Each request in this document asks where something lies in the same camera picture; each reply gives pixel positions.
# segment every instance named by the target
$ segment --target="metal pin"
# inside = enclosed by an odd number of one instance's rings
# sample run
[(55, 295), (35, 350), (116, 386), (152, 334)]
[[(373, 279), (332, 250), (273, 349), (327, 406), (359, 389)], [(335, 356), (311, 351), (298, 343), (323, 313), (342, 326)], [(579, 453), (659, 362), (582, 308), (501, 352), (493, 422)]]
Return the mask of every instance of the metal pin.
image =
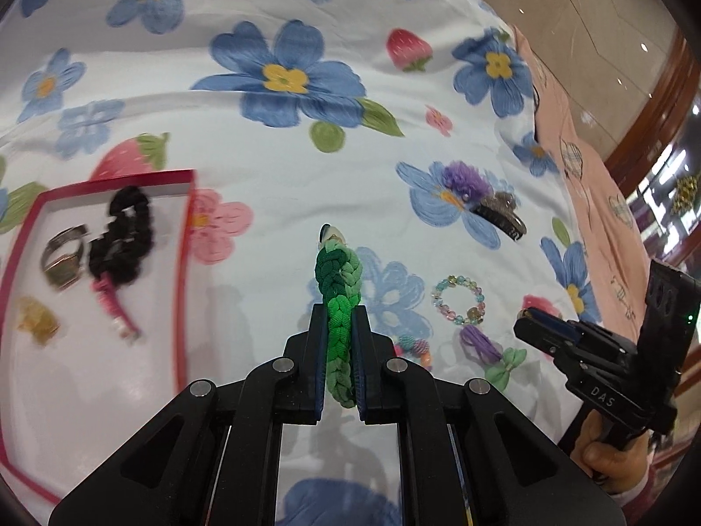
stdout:
[(471, 379), (467, 387), (470, 388), (472, 393), (477, 393), (478, 395), (485, 395), (485, 393), (488, 393), (489, 390), (492, 389), (489, 382), (482, 378)]
[(402, 358), (390, 358), (387, 360), (387, 369), (390, 370), (390, 372), (397, 372), (397, 374), (399, 374), (404, 372), (408, 367), (406, 360), (402, 360)]
[(212, 385), (206, 379), (199, 379), (190, 384), (190, 393), (196, 398), (203, 398), (212, 391)]
[(273, 370), (276, 372), (289, 372), (294, 367), (294, 361), (290, 358), (278, 358), (273, 362)]

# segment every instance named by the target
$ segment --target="green hair tie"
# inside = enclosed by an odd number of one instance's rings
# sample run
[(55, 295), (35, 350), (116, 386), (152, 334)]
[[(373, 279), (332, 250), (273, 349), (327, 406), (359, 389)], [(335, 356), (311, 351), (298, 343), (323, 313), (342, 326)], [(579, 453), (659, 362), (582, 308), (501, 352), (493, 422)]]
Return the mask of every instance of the green hair tie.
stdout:
[(326, 387), (342, 406), (354, 407), (350, 316), (360, 303), (362, 263), (334, 236), (321, 244), (314, 274), (328, 314)]

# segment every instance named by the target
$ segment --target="yellow flower center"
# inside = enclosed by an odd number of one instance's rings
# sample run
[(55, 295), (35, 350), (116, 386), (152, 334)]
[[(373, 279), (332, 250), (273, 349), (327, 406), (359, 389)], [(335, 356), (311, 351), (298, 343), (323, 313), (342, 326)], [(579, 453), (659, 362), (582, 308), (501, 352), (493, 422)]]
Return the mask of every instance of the yellow flower center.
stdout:
[(194, 214), (191, 224), (196, 228), (207, 227), (209, 225), (209, 216), (207, 214)]
[(463, 201), (450, 190), (441, 190), (441, 192), (438, 194), (438, 197), (441, 198), (444, 202), (448, 202), (449, 204), (454, 205), (459, 210), (464, 209)]
[(497, 79), (502, 77), (503, 79), (511, 79), (514, 74), (511, 71), (511, 59), (506, 53), (494, 53), (490, 51), (485, 55), (487, 62), (486, 74), (492, 77), (492, 79)]
[(300, 69), (286, 69), (282, 65), (269, 63), (263, 68), (267, 81), (263, 82), (269, 91), (289, 91), (290, 93), (307, 93), (306, 85), (309, 77)]
[(45, 99), (56, 88), (56, 77), (44, 77), (36, 86), (36, 96)]
[(575, 285), (569, 284), (567, 285), (567, 294), (574, 305), (574, 311), (579, 316), (584, 312), (584, 301), (579, 296), (579, 289)]

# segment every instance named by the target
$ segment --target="yellow hair clip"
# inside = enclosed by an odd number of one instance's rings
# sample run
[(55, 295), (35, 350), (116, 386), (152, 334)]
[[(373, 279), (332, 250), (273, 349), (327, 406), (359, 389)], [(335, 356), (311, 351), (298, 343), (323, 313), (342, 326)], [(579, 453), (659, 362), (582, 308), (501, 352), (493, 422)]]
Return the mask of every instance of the yellow hair clip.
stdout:
[(37, 343), (45, 346), (59, 326), (56, 315), (34, 296), (20, 297), (19, 330), (30, 332)]

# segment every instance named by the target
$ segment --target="gold ornament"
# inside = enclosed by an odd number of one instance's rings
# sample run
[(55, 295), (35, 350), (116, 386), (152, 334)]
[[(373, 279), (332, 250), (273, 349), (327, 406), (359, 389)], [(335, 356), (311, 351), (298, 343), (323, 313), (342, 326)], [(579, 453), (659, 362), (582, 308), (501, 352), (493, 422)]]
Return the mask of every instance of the gold ornament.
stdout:
[(56, 315), (46, 305), (34, 296), (20, 297), (19, 330), (30, 332), (38, 344), (45, 346), (58, 327)]
[(672, 200), (673, 214), (684, 214), (693, 207), (697, 188), (696, 176), (684, 176), (676, 181), (676, 192)]

